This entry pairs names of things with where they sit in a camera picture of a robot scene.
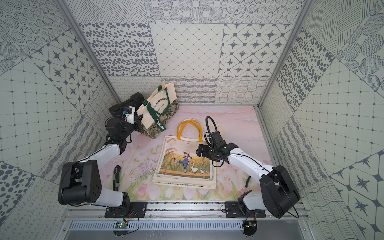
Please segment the starry night canvas tote bag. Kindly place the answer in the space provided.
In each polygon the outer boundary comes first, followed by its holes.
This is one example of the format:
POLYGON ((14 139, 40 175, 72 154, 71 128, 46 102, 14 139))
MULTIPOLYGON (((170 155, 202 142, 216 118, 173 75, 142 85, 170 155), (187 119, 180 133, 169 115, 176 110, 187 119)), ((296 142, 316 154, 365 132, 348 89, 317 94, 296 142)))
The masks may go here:
POLYGON ((184 171, 160 169, 158 173, 155 173, 153 183, 156 185, 215 190, 217 171, 212 170, 209 173, 201 173, 198 169, 196 173, 185 173, 184 171))

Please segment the yellow handled white bag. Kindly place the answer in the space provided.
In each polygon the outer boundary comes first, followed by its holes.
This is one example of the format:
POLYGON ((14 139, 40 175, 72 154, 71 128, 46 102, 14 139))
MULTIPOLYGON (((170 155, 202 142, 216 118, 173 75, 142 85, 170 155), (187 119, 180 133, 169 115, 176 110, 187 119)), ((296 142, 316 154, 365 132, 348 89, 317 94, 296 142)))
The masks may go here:
POLYGON ((211 181, 214 179, 210 160, 198 156, 199 145, 205 145, 202 125, 195 119, 181 122, 176 136, 165 136, 162 153, 157 167, 157 177, 182 180, 211 181), (198 131, 197 139, 184 138, 183 130, 189 125, 198 131))

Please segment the green handled exhibition tote bag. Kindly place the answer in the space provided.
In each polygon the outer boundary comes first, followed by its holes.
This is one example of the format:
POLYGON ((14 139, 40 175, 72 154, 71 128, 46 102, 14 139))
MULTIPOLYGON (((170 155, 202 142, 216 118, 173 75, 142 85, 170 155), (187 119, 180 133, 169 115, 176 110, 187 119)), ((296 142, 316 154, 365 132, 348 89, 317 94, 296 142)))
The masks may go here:
POLYGON ((155 139, 167 129, 166 123, 178 109, 179 103, 174 83, 163 82, 137 110, 138 116, 143 117, 140 133, 155 139))

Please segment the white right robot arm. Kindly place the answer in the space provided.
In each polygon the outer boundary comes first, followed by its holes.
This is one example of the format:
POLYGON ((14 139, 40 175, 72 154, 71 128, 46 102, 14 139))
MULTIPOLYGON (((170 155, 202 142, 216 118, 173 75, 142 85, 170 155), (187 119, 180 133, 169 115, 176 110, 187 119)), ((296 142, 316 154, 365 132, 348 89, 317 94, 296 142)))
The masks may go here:
POLYGON ((281 165, 273 167, 246 154, 239 146, 226 143, 220 132, 204 134, 206 144, 196 150, 199 157, 212 162, 224 162, 244 171, 249 178, 258 180, 261 193, 248 191, 238 198, 238 208, 244 215, 255 210, 267 210, 275 218, 282 218, 301 199, 293 180, 281 165))

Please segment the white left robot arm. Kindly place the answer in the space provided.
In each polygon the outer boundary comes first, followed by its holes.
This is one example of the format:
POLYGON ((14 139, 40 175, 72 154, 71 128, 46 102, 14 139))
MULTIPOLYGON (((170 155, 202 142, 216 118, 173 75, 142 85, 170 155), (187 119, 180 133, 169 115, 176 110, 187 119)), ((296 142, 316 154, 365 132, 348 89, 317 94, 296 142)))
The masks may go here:
POLYGON ((61 205, 131 208, 127 193, 102 187, 100 169, 125 151, 131 143, 127 138, 141 131, 142 119, 137 114, 110 117, 105 123, 108 134, 103 146, 77 162, 64 164, 58 194, 61 205))

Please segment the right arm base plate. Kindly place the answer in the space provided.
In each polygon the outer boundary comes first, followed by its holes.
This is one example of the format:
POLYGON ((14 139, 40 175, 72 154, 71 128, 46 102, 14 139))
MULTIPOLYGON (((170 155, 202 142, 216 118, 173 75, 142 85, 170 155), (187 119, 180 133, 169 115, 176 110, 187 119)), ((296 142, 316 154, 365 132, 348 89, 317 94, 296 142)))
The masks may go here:
POLYGON ((227 218, 265 218, 265 210, 248 210, 244 205, 239 202, 225 202, 224 213, 227 218))

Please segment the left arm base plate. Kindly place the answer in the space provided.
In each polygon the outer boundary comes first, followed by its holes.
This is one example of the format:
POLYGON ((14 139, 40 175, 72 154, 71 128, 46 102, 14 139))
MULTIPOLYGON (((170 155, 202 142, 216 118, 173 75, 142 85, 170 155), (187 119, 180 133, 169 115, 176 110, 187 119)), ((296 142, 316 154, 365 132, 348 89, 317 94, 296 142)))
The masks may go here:
POLYGON ((105 212, 105 218, 126 218, 130 214, 134 217, 144 218, 147 211, 148 202, 131 202, 129 207, 107 207, 105 212))

